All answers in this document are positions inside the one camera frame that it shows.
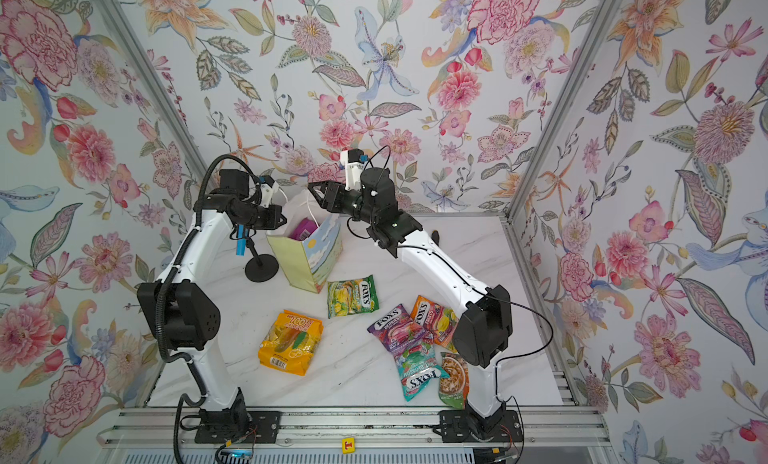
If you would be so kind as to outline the purple grape candy bag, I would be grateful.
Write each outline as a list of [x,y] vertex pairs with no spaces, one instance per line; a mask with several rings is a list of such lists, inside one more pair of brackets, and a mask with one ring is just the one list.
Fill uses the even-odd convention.
[[319,224],[317,221],[311,218],[304,218],[291,232],[290,238],[294,241],[302,242],[310,238],[318,228]]

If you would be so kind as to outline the painted landscape paper bag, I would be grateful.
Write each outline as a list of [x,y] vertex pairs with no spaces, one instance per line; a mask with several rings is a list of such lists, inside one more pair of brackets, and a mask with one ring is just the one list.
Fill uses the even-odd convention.
[[[309,191],[304,190],[283,208],[287,223],[266,232],[267,242],[291,287],[319,294],[343,250],[338,215],[321,209]],[[298,242],[291,232],[304,218],[318,222],[318,230]]]

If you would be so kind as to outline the green Fox's candy bag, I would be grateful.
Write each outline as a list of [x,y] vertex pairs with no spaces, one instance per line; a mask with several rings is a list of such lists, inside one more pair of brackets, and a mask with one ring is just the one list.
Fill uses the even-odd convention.
[[329,282],[327,291],[329,318],[368,314],[380,308],[373,275]]

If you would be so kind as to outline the teal Fox's candy bag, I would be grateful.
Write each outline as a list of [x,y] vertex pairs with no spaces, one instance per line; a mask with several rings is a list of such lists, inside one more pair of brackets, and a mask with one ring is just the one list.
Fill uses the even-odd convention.
[[429,382],[448,378],[449,374],[437,362],[430,343],[416,344],[395,356],[404,399],[414,399]]

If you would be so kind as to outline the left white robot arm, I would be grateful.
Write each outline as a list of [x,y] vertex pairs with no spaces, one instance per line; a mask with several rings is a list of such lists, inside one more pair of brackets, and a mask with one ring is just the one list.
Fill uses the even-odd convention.
[[162,360],[183,361],[198,387],[199,399],[182,397],[182,403],[198,408],[201,425],[218,436],[243,435],[252,419],[219,348],[220,309],[200,283],[221,245],[230,239],[243,242],[252,254],[245,265],[249,281],[263,283],[277,274],[277,259],[259,253],[252,236],[286,224],[281,206],[272,202],[278,189],[271,177],[224,170],[219,188],[204,190],[198,197],[193,226],[172,263],[155,281],[141,284],[137,291]]

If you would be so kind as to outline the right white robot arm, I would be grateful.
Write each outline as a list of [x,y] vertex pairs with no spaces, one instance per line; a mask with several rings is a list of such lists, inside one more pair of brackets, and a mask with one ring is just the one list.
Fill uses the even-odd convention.
[[506,412],[498,396],[495,366],[513,333],[509,292],[501,285],[489,287],[463,270],[415,217],[401,210],[387,170],[364,170],[352,185],[311,183],[308,190],[322,209],[365,223],[379,248],[422,276],[454,311],[458,318],[454,346],[470,371],[468,425],[477,437],[487,439],[501,426]]

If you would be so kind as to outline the yellow gummy candy bag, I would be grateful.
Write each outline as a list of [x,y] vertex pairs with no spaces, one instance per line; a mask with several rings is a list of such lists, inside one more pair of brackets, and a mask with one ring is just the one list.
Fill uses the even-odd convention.
[[305,376],[323,331],[321,320],[284,311],[278,315],[261,343],[259,362],[270,369]]

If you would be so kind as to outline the purple Fox's candy bag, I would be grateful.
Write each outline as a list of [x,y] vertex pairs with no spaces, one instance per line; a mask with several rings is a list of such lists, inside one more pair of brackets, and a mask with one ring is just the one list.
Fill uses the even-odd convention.
[[427,334],[402,304],[371,324],[367,331],[392,355],[399,355]]

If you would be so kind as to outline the orange Fox's candy bag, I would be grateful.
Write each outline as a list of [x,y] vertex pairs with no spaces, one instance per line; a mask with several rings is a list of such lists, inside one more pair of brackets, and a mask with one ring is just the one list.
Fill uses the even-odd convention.
[[453,335],[459,319],[452,309],[419,296],[411,311],[411,318],[427,331],[429,342],[456,353]]

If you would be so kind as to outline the green orange noodle packet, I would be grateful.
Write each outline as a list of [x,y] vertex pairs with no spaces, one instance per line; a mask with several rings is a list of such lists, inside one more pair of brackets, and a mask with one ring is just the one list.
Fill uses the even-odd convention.
[[442,352],[441,358],[441,366],[447,377],[439,380],[438,396],[446,406],[463,410],[470,388],[468,365],[455,353]]

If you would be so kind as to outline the yellow marker cube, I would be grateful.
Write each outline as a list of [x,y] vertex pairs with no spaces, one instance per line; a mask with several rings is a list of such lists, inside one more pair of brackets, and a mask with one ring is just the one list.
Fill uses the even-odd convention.
[[344,438],[342,440],[342,453],[344,455],[356,452],[356,441],[354,437]]

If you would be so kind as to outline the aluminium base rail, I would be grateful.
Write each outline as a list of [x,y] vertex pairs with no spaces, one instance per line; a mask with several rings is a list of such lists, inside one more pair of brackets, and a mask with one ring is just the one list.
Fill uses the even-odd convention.
[[[252,413],[276,413],[278,418],[255,419],[258,436],[273,436],[266,449],[341,449],[353,437],[360,449],[447,447],[440,431],[439,407],[252,407]],[[589,407],[524,406],[522,422],[508,429],[522,433],[518,446],[529,448],[608,447],[609,432],[603,418]],[[112,426],[100,432],[103,448],[158,448],[172,445],[174,410],[140,408],[118,413]]]

